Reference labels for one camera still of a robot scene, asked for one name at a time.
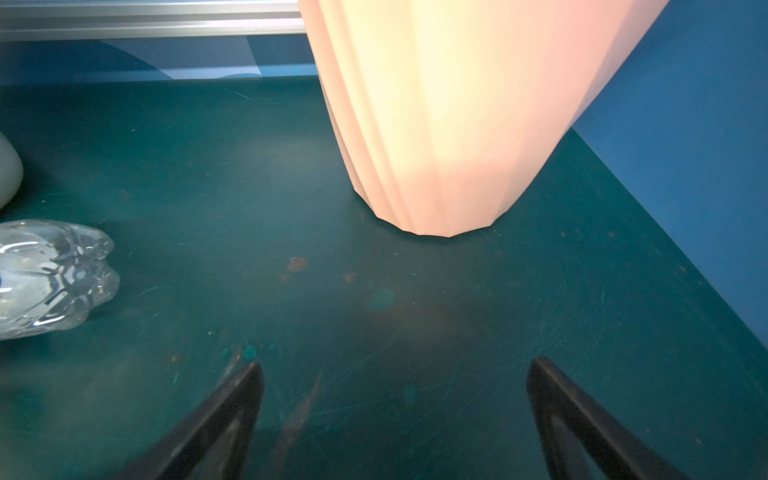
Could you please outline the white bottle red label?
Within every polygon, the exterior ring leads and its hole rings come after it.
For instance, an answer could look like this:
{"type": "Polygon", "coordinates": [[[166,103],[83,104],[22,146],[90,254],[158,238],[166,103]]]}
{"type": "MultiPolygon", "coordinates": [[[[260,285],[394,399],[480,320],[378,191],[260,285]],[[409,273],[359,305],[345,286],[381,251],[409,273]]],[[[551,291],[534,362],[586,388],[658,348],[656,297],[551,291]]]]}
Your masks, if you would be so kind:
{"type": "Polygon", "coordinates": [[[0,208],[17,194],[23,180],[22,160],[7,137],[0,133],[0,208]]]}

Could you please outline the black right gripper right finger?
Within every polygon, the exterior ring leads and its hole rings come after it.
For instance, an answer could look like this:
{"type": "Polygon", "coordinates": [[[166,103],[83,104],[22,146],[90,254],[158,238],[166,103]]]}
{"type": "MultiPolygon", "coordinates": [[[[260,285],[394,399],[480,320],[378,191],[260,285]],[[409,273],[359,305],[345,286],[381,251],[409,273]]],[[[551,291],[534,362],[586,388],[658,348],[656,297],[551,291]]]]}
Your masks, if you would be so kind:
{"type": "Polygon", "coordinates": [[[547,357],[532,360],[527,394],[552,479],[685,479],[547,357]]]}

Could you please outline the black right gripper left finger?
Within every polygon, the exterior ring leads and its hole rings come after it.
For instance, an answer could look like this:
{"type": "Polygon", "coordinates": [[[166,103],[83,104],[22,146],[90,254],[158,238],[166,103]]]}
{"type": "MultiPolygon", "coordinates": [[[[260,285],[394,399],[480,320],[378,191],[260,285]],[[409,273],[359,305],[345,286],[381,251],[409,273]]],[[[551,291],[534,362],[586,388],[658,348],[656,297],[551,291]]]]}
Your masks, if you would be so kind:
{"type": "Polygon", "coordinates": [[[240,479],[264,395],[259,362],[232,375],[116,479],[189,479],[209,463],[215,479],[240,479]]]}

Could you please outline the clear bottle green cap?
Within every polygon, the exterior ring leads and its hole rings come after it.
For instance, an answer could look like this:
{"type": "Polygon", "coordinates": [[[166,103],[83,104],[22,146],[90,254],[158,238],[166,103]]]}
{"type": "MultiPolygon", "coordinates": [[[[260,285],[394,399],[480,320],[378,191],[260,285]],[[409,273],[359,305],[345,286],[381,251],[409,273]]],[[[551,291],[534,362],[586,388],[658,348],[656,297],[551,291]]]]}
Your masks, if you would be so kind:
{"type": "Polygon", "coordinates": [[[51,220],[1,225],[1,338],[14,340],[81,325],[114,298],[120,277],[107,263],[103,231],[51,220]]]}

